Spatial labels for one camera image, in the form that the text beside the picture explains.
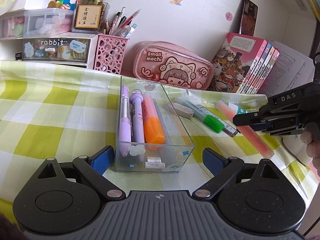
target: checkered tablecloth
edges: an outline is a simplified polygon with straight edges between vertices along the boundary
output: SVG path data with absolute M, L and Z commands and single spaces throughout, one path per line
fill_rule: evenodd
M 69 162 L 91 156 L 105 145 L 115 145 L 116 104 L 120 76 L 71 66 L 0 62 L 0 212 L 14 221 L 12 201 L 30 176 L 48 157 Z M 214 108 L 223 100 L 257 110 L 264 95 L 240 95 L 165 86 L 171 99 L 187 96 L 226 118 Z M 126 193 L 130 190 L 178 190 L 190 192 L 212 177 L 202 163 L 202 151 L 210 147 L 220 154 L 257 163 L 262 156 L 241 134 L 231 138 L 215 134 L 196 118 L 182 118 L 194 144 L 192 156 L 178 174 L 115 173 L 104 176 Z M 318 181 L 313 172 L 295 160 L 281 140 L 261 137 L 276 153 L 275 163 L 309 206 Z

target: finger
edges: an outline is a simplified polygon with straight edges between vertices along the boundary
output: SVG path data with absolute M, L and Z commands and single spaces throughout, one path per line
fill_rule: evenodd
M 311 158 L 320 157 L 320 141 L 313 141 L 307 145 L 307 154 Z
M 313 158 L 312 165 L 318 170 L 320 169 L 320 158 Z
M 309 131 L 304 131 L 300 137 L 300 140 L 305 144 L 309 144 L 310 142 L 312 142 L 312 139 L 313 139 L 312 133 Z

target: book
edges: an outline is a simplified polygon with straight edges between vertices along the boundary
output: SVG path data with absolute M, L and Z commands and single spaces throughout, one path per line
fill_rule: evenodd
M 265 62 L 265 60 L 266 60 L 266 58 L 267 58 L 267 56 L 268 56 L 268 54 L 270 52 L 270 49 L 271 49 L 271 44 L 268 43 L 266 48 L 265 48 L 265 50 L 264 50 L 264 52 L 263 52 L 263 54 L 262 54 L 262 56 L 261 56 L 261 58 L 260 58 L 260 60 L 259 60 L 259 62 L 258 62 L 258 64 L 254 68 L 254 70 L 253 70 L 253 72 L 252 72 L 247 84 L 244 86 L 244 89 L 242 90 L 242 93 L 249 93 L 248 89 L 250 88 L 250 86 L 254 82 L 255 78 L 257 77 L 258 72 L 261 70 L 261 67 L 262 67 L 263 63 Z
M 315 69 L 312 59 L 279 42 L 269 43 L 278 50 L 279 57 L 258 93 L 271 97 L 308 83 Z
M 229 33 L 212 60 L 214 74 L 207 90 L 240 93 L 267 44 L 264 39 Z
M 274 47 L 271 47 L 265 61 L 263 62 L 262 64 L 262 67 L 260 69 L 260 71 L 256 74 L 256 79 L 250 84 L 250 87 L 248 88 L 247 90 L 247 93 L 250 94 L 252 92 L 252 90 L 254 89 L 254 87 L 257 85 L 259 79 L 261 78 L 261 76 L 263 75 L 263 73 L 265 72 L 274 52 L 275 52 L 275 48 Z
M 251 92 L 252 94 L 256 94 L 258 92 L 258 90 L 260 89 L 260 87 L 262 86 L 262 84 L 264 83 L 266 78 L 268 77 L 268 75 L 269 75 L 271 69 L 273 68 L 274 64 L 276 63 L 279 55 L 280 55 L 279 51 L 275 50 L 275 52 L 273 53 L 272 58 L 270 59 L 265 71 L 263 72 L 261 78 L 259 79 L 259 81 L 256 84 L 256 86 L 253 88 L 253 90 Z

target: orange highlighter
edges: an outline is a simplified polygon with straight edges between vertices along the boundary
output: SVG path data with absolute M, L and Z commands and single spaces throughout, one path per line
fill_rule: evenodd
M 144 135 L 147 143 L 164 143 L 164 133 L 150 92 L 143 93 L 142 114 Z

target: plastic storage box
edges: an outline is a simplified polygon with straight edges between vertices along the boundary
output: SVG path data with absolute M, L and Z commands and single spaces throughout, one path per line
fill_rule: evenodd
M 134 89 L 151 93 L 158 106 L 158 117 L 165 135 L 163 144 L 135 143 L 120 141 L 120 116 L 123 114 L 121 92 L 117 110 L 115 171 L 116 172 L 149 172 L 149 173 L 178 173 L 194 149 L 193 141 L 176 114 L 161 83 L 121 77 L 121 87 L 129 89 L 129 98 Z M 160 163 L 153 168 L 153 163 Z
M 54 37 L 22 40 L 22 60 L 93 68 L 98 36 L 62 33 Z
M 24 12 L 24 38 L 51 37 L 71 30 L 73 11 L 60 8 Z
M 16 39 L 23 36 L 23 11 L 5 13 L 0 16 L 0 39 Z

